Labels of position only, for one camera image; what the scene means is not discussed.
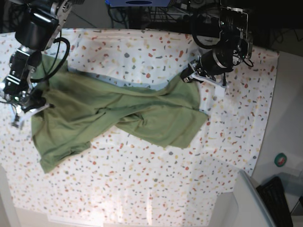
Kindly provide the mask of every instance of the white tablecloth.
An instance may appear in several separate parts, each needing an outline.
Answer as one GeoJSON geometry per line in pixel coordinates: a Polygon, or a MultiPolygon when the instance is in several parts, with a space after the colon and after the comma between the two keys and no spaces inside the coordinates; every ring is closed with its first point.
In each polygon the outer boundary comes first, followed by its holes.
{"type": "MultiPolygon", "coordinates": [[[[71,42],[69,67],[118,86],[163,87],[197,54],[184,34],[69,29],[63,36],[71,42]]],[[[2,79],[18,46],[13,34],[0,36],[2,79]]],[[[47,54],[56,50],[53,45],[47,54]]],[[[278,54],[253,51],[255,67],[236,67],[224,98],[199,84],[200,108],[209,121],[187,149],[163,149],[113,127],[45,175],[30,122],[22,131],[12,128],[9,106],[1,105],[0,164],[15,206],[93,226],[207,226],[217,196],[233,191],[240,169],[252,174],[262,144],[278,54]]]]}

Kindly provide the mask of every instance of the table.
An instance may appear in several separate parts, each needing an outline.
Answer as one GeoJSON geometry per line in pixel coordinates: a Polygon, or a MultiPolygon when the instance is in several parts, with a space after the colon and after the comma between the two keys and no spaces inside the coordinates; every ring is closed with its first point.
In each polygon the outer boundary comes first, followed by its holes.
{"type": "MultiPolygon", "coordinates": [[[[159,89],[197,54],[185,34],[69,29],[63,36],[71,43],[71,70],[117,86],[159,89]]],[[[0,36],[2,78],[18,45],[13,34],[0,36]]],[[[200,109],[210,117],[186,149],[160,148],[113,127],[45,175],[30,123],[23,131],[11,128],[9,107],[1,107],[0,164],[15,206],[95,226],[207,226],[217,196],[233,191],[239,170],[252,174],[263,141],[278,54],[253,51],[255,67],[236,67],[224,98],[199,84],[200,109]]]]}

